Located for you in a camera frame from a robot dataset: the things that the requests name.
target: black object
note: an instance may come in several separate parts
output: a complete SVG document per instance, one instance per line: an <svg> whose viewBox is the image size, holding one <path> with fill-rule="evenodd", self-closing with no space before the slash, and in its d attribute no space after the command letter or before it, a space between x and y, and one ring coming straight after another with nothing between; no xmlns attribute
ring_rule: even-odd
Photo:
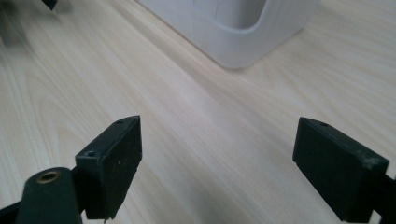
<svg viewBox="0 0 396 224"><path fill-rule="evenodd" d="M396 181L389 161L334 127L300 118L293 160L334 213L347 222L396 223Z"/></svg>
<svg viewBox="0 0 396 224"><path fill-rule="evenodd" d="M2 224L77 224L114 218L142 160L140 117L111 124L76 156L70 171L58 167L30 177L19 203L0 210Z"/></svg>
<svg viewBox="0 0 396 224"><path fill-rule="evenodd" d="M44 4L46 4L49 9L53 10L58 3L58 0L42 0Z"/></svg>

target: white bin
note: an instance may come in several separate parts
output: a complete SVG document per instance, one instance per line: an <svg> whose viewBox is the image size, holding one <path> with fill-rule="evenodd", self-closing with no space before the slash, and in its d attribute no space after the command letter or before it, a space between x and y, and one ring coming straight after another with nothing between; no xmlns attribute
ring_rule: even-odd
<svg viewBox="0 0 396 224"><path fill-rule="evenodd" d="M246 67L299 31L320 0L138 0L228 68Z"/></svg>

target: wood grain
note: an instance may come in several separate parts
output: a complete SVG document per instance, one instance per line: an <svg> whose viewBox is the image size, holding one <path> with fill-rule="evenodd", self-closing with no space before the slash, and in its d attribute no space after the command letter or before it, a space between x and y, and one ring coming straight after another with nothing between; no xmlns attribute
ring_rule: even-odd
<svg viewBox="0 0 396 224"><path fill-rule="evenodd" d="M137 114L144 159L110 223L340 223L291 160L299 117L347 133L396 175L395 1L323 0L301 32L236 71L136 1L69 3L14 1L0 17L2 36L21 37L0 45L1 207Z"/></svg>

